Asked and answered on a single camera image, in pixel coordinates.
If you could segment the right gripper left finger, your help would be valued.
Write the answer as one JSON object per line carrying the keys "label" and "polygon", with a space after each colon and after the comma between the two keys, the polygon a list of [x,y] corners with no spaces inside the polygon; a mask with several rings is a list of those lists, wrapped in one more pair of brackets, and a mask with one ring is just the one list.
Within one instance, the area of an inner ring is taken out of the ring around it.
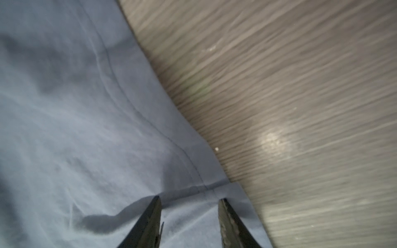
{"label": "right gripper left finger", "polygon": [[118,248],[158,248],[162,235],[162,203],[155,196]]}

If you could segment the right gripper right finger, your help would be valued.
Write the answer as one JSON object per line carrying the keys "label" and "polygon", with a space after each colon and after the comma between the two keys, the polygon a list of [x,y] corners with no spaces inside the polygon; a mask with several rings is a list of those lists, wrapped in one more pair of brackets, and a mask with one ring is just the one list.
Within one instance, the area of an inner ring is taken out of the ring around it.
{"label": "right gripper right finger", "polygon": [[223,248],[261,248],[226,198],[218,202]]}

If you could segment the grey blue printed tank top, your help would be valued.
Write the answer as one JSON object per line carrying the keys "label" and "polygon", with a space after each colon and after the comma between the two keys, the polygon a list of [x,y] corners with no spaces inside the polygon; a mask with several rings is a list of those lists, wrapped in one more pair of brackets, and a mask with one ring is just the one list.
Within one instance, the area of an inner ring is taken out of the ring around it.
{"label": "grey blue printed tank top", "polygon": [[151,200],[163,248],[220,248],[242,187],[175,107],[116,1],[1,1],[1,247],[115,248]]}

